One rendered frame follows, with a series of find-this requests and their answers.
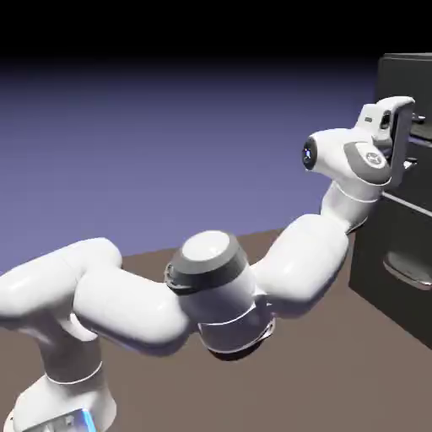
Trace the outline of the dark cabinet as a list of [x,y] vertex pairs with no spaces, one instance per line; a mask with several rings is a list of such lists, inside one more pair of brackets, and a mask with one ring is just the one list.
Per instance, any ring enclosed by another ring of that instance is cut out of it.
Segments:
[[402,182],[355,235],[350,288],[432,350],[432,52],[387,53],[375,97],[415,101]]

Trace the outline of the dark drawer front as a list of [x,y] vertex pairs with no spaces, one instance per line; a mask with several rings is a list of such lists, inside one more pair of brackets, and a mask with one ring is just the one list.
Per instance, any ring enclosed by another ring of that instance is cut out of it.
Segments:
[[432,349],[432,290],[391,275],[382,263],[389,251],[432,267],[432,213],[384,196],[355,233],[350,288],[398,326]]
[[412,124],[407,145],[407,158],[418,163],[389,193],[432,213],[432,53],[386,54],[379,61],[375,97],[393,95],[413,97],[414,113],[425,121]]

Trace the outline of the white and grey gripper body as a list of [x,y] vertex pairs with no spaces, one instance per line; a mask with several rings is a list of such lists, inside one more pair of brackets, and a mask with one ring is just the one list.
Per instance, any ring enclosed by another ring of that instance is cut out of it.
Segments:
[[386,156],[391,169],[389,186],[399,186],[410,137],[415,101],[410,96],[391,96],[376,102],[382,109],[376,146]]

